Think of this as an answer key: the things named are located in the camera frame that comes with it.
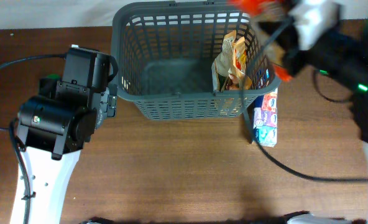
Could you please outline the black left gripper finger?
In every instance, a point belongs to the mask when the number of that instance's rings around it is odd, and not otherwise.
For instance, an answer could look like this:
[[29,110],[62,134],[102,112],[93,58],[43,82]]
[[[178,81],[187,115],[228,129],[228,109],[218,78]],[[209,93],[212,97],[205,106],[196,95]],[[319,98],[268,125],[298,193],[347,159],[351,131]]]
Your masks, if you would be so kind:
[[108,101],[109,101],[109,92],[105,91],[101,93],[101,101],[99,104],[98,115],[96,118],[96,128],[100,128],[104,120],[107,118]]
[[117,85],[109,84],[109,101],[108,101],[108,112],[107,117],[113,118],[116,116],[117,108]]

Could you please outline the blue tissue multipack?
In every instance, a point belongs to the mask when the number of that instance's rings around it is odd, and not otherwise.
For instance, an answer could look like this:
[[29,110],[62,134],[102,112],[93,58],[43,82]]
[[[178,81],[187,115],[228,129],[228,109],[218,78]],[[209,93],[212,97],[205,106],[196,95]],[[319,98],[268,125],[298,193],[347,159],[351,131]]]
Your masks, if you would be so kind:
[[255,138],[264,147],[274,147],[277,143],[277,97],[278,88],[258,96],[254,101],[253,132]]

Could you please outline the orange spaghetti packet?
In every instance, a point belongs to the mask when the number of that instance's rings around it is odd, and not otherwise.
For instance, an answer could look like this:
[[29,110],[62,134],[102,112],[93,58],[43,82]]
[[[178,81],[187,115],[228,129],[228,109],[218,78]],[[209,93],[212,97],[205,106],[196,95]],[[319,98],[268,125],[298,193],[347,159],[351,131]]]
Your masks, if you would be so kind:
[[[258,22],[282,21],[291,18],[288,12],[294,6],[294,3],[289,0],[233,0],[229,3],[249,15],[250,25],[255,31],[259,44],[264,48],[263,42],[259,39]],[[279,78],[285,82],[292,79],[292,77]]]

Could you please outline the beige snack bag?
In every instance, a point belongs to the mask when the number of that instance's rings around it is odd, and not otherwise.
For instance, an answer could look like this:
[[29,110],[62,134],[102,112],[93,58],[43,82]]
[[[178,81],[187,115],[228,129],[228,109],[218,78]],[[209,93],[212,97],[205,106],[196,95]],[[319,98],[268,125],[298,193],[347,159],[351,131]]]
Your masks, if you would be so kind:
[[213,91],[251,88],[252,80],[246,76],[248,56],[245,38],[236,37],[235,30],[224,36],[221,52],[212,63]]

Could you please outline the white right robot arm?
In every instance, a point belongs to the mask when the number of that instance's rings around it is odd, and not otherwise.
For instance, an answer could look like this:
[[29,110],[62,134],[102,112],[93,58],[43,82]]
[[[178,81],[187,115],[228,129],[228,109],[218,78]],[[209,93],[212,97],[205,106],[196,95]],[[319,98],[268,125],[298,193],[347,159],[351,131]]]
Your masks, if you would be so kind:
[[[361,38],[354,40],[338,31],[339,22],[322,31],[311,48],[300,48],[300,32],[295,29],[297,21],[288,16],[280,21],[263,21],[259,26],[269,35],[266,41],[270,45],[277,41],[286,50],[283,56],[283,67],[288,76],[293,78],[305,66],[320,68],[340,85],[352,91],[350,111],[355,123],[361,131],[364,152],[368,161],[368,23],[362,31]],[[328,178],[315,177],[299,173],[276,160],[269,158],[287,172],[303,179],[317,182],[368,183],[368,178]]]

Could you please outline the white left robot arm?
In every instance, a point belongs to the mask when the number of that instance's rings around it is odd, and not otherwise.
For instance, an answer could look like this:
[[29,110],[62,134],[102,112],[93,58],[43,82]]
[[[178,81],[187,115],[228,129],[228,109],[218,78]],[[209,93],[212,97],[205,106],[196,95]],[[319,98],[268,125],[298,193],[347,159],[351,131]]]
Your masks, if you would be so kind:
[[71,47],[61,77],[39,81],[38,93],[9,125],[18,161],[11,223],[59,223],[81,151],[104,120],[116,115],[116,59]]

